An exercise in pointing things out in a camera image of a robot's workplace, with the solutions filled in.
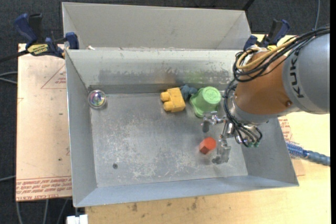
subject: yellow toy block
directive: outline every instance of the yellow toy block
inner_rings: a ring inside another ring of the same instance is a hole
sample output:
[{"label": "yellow toy block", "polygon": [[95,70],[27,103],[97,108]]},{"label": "yellow toy block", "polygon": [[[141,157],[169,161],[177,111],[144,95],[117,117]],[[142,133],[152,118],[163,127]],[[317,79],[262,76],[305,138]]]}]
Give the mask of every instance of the yellow toy block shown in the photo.
[{"label": "yellow toy block", "polygon": [[185,108],[181,90],[179,88],[171,88],[160,94],[163,103],[163,109],[170,112],[182,111]]}]

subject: small red block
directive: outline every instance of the small red block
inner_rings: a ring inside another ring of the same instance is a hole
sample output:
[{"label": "small red block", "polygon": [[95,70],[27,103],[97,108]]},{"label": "small red block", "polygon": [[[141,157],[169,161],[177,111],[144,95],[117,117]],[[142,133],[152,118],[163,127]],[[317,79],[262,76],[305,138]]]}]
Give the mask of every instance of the small red block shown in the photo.
[{"label": "small red block", "polygon": [[212,137],[207,137],[200,143],[199,151],[203,154],[207,154],[209,151],[214,150],[215,148],[216,140],[214,140]]}]

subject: clear ball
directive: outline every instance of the clear ball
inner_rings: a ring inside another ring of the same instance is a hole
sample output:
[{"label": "clear ball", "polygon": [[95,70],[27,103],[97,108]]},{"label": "clear ball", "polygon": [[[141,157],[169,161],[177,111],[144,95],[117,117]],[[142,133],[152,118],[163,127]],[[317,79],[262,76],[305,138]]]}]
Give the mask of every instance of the clear ball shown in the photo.
[{"label": "clear ball", "polygon": [[92,108],[101,108],[106,103],[105,93],[101,90],[93,90],[88,95],[88,101]]}]

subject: blue cable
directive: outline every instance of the blue cable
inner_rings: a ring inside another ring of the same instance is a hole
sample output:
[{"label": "blue cable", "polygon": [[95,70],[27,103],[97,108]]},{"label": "blue cable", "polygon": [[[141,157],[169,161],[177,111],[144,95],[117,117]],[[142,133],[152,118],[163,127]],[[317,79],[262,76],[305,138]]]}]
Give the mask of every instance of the blue cable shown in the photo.
[{"label": "blue cable", "polygon": [[314,163],[330,166],[329,156],[320,154],[318,152],[305,150],[303,149],[302,146],[300,146],[299,144],[295,142],[286,141],[286,144],[287,144],[289,155],[293,157],[298,157],[298,158],[305,158]]}]

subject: green cup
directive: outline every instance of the green cup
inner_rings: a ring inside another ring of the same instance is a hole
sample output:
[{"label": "green cup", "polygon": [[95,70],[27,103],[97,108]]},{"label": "green cup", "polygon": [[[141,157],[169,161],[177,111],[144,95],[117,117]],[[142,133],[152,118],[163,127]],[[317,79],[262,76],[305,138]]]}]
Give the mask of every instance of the green cup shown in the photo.
[{"label": "green cup", "polygon": [[204,112],[217,111],[221,102],[221,93],[214,87],[200,88],[198,92],[189,99],[195,115],[202,118]]}]

